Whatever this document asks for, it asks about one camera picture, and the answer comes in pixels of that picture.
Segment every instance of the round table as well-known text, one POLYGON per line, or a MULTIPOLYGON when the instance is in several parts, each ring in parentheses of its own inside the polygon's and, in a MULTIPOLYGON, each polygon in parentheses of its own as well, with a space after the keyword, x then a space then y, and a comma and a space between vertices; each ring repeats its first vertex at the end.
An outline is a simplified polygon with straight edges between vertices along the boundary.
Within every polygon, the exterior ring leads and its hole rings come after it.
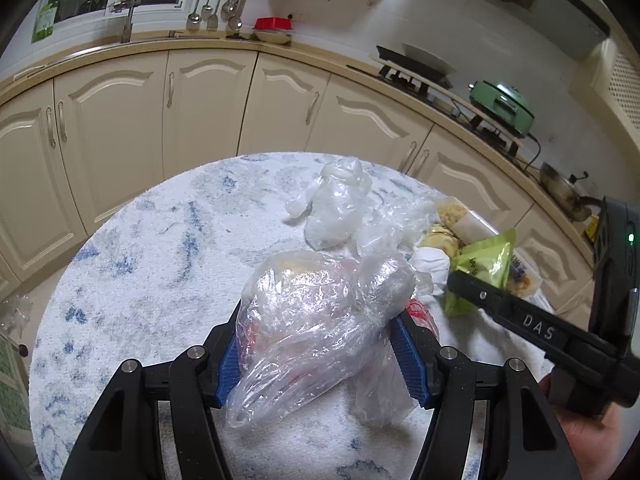
MULTIPOLYGON (((132 200, 86 242, 49 301, 33 350, 31 426, 47 479, 60 478, 83 423, 124 359, 151 365, 201 344, 229 318, 251 270, 268 254, 310 250, 304 222, 288 219, 284 203, 335 159, 268 153, 207 164, 132 200)), ((364 168, 378 204, 430 190, 389 168, 364 168)), ((337 253, 354 256, 349 246, 337 253)), ((542 352, 484 313, 446 319, 436 302, 430 311, 441 344, 494 364, 518 356, 542 373, 542 352)), ((431 412, 418 408, 401 424, 371 428, 352 415, 353 398, 350 381, 343 381, 251 433, 225 427, 223 410, 214 410, 234 478, 408 479, 431 412)), ((170 410, 163 405, 159 412, 166 475, 180 478, 170 410)), ((468 470, 478 468, 478 419, 468 470)))

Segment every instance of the silver bolt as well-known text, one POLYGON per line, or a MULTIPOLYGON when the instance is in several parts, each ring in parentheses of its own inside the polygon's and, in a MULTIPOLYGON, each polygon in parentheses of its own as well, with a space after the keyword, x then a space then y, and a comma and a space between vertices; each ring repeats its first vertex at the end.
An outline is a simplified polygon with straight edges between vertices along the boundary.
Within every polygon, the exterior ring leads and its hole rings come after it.
POLYGON ((509 367, 511 370, 516 370, 517 372, 521 372, 526 368, 522 359, 518 359, 517 357, 509 359, 509 367))
POLYGON ((204 355, 204 346, 196 345, 187 350, 187 355, 191 359, 200 359, 204 355))
POLYGON ((458 351, 453 346, 443 346, 440 349, 440 355, 445 359, 455 359, 458 357, 458 351))
POLYGON ((120 367, 120 369, 126 374, 130 374, 136 368, 138 368, 138 362, 135 359, 127 359, 120 367))

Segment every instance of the blue gripper pad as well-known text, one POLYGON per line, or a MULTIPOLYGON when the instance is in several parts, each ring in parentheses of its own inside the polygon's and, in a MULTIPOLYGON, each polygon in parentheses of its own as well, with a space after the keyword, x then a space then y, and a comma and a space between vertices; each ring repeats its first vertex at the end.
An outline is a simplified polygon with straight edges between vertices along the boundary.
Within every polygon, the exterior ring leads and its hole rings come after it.
POLYGON ((400 316, 393 318, 389 325, 391 346, 400 365, 404 384, 409 390, 409 395, 424 408, 429 400, 424 363, 400 316))
POLYGON ((224 406, 229 392, 234 389, 240 380, 240 364, 238 363, 238 340, 236 334, 231 338, 229 346, 226 347, 225 355, 220 361, 218 369, 218 389, 216 390, 216 400, 220 406, 224 406))

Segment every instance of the green electric cooker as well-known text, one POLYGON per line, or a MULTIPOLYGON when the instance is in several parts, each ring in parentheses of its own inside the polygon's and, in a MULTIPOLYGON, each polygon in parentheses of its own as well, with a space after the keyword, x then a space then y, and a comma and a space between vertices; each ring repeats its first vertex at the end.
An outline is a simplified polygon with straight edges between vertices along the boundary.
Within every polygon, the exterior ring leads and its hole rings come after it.
POLYGON ((525 137, 533 124, 531 105, 515 88, 504 83, 476 81, 469 85, 469 100, 516 137, 525 137))

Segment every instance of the green bottle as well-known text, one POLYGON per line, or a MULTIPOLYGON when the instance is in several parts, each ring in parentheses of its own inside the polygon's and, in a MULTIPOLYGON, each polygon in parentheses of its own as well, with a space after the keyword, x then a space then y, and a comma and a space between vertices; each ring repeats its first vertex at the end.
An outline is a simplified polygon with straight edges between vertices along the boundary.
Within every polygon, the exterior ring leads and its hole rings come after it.
POLYGON ((36 24, 33 27, 33 37, 31 43, 44 40, 53 34, 53 23, 56 20, 56 13, 60 7, 60 0, 49 0, 38 12, 36 24))

